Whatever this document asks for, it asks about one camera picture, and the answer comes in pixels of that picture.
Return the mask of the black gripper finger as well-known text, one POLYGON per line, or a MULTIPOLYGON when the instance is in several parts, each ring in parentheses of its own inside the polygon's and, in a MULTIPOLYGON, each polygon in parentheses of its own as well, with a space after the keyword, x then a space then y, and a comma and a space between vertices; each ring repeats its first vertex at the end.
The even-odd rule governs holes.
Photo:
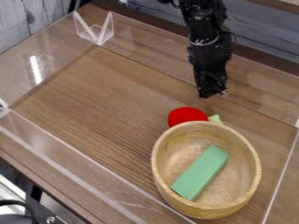
POLYGON ((194 70, 194 79, 197 82, 197 86, 202 88, 203 82, 205 82, 205 71, 202 70, 202 67, 198 64, 193 65, 193 70, 194 70))
POLYGON ((201 98, 210 98, 214 95, 225 95, 229 92, 226 80, 215 80, 211 77, 201 79, 201 98))

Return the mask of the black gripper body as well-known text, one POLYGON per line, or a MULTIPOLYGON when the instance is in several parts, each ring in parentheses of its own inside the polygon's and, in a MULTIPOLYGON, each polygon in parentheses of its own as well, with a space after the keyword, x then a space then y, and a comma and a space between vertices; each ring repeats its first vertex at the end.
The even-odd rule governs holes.
POLYGON ((229 79, 226 66, 231 59, 234 35, 219 34, 214 38, 195 38, 189 35, 189 61, 191 65, 198 64, 205 71, 205 76, 210 75, 217 80, 229 79))

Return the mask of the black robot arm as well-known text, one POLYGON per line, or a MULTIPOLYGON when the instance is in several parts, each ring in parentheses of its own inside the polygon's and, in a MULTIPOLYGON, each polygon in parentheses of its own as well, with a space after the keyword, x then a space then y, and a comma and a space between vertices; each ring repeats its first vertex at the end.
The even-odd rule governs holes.
POLYGON ((226 66, 231 59, 234 33, 225 26, 222 0, 158 0, 182 11, 189 30, 189 61, 201 98, 227 93, 226 66))

